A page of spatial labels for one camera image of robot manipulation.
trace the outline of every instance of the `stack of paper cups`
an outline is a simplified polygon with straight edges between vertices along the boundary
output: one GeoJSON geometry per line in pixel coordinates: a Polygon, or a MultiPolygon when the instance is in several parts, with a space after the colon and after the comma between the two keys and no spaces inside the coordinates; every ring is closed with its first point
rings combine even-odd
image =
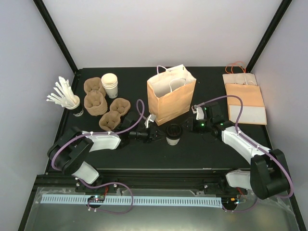
{"type": "Polygon", "coordinates": [[[106,90],[109,98],[117,97],[117,77],[115,74],[107,73],[102,77],[102,85],[106,90]]]}

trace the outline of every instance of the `paper bag handle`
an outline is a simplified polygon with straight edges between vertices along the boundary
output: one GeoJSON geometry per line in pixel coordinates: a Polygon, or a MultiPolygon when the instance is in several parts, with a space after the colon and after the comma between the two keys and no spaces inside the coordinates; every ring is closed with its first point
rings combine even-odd
{"type": "MultiPolygon", "coordinates": [[[[179,79],[184,79],[185,80],[185,83],[184,83],[184,85],[183,86],[185,86],[186,85],[186,79],[185,78],[175,78],[175,79],[173,79],[173,80],[179,80],[179,79]]],[[[169,82],[169,87],[170,87],[170,92],[172,92],[172,87],[171,87],[171,82],[173,81],[173,80],[171,80],[170,82],[169,82]]]]}
{"type": "Polygon", "coordinates": [[[255,85],[255,83],[251,80],[247,82],[246,76],[244,76],[244,78],[245,78],[246,85],[248,85],[249,82],[252,82],[255,85]]]}
{"type": "Polygon", "coordinates": [[[168,70],[168,69],[167,69],[167,68],[165,68],[164,66],[157,65],[156,69],[157,69],[157,75],[158,75],[158,78],[159,78],[159,72],[158,72],[158,68],[159,68],[159,67],[162,67],[162,68],[164,68],[166,71],[171,72],[171,70],[168,70]]]}

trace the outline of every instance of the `paper cup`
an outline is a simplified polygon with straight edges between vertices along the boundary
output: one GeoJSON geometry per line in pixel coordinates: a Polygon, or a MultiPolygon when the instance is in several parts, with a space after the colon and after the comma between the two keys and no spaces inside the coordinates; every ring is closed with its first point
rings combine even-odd
{"type": "Polygon", "coordinates": [[[78,103],[74,107],[67,107],[68,110],[70,110],[74,116],[82,116],[83,114],[83,108],[82,105],[80,104],[80,98],[75,95],[75,99],[78,100],[78,103]]]}
{"type": "Polygon", "coordinates": [[[103,86],[112,86],[113,84],[117,83],[117,77],[115,74],[107,73],[102,76],[102,84],[103,86]]]}
{"type": "Polygon", "coordinates": [[[117,77],[115,74],[107,73],[103,75],[102,85],[109,98],[114,99],[117,97],[117,77]]]}
{"type": "Polygon", "coordinates": [[[183,133],[182,127],[178,124],[171,124],[166,128],[166,139],[170,145],[176,145],[183,133]]]}
{"type": "Polygon", "coordinates": [[[109,96],[110,99],[114,99],[117,97],[117,83],[113,87],[104,87],[106,94],[109,96]]]}

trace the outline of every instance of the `black table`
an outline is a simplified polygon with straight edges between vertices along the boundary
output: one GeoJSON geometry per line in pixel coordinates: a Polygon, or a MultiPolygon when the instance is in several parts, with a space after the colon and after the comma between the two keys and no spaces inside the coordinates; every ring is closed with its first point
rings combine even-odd
{"type": "MultiPolygon", "coordinates": [[[[192,105],[225,95],[222,74],[224,67],[188,67],[188,71],[197,79],[192,105]]],[[[84,68],[75,80],[75,94],[83,103],[85,92],[83,84],[86,79],[101,77],[106,73],[114,73],[118,77],[118,97],[131,102],[131,111],[136,110],[136,101],[142,99],[145,103],[145,116],[148,116],[147,87],[148,78],[156,74],[154,67],[130,68],[84,68]]],[[[110,105],[112,99],[106,96],[110,105]]],[[[219,101],[223,114],[228,118],[227,100],[219,101]]],[[[161,129],[169,123],[181,123],[193,116],[189,111],[174,120],[160,126],[161,129]]],[[[85,131],[103,131],[99,127],[102,116],[91,116],[86,110],[80,117],[66,112],[60,124],[62,131],[77,126],[85,131]]],[[[248,136],[260,144],[270,147],[265,126],[240,125],[248,136]]],[[[249,168],[249,164],[231,147],[215,140],[210,134],[193,134],[185,131],[176,146],[170,146],[166,140],[144,144],[141,141],[131,142],[130,145],[119,150],[101,150],[88,155],[86,161],[97,169],[231,169],[249,168]]]]}

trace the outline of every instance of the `black cup lid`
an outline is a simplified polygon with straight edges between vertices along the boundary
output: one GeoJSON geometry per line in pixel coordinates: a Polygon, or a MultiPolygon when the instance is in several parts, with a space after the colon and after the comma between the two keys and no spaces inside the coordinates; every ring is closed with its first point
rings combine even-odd
{"type": "Polygon", "coordinates": [[[166,128],[167,137],[172,140],[177,140],[183,133],[182,127],[178,124],[170,124],[166,128]]]}

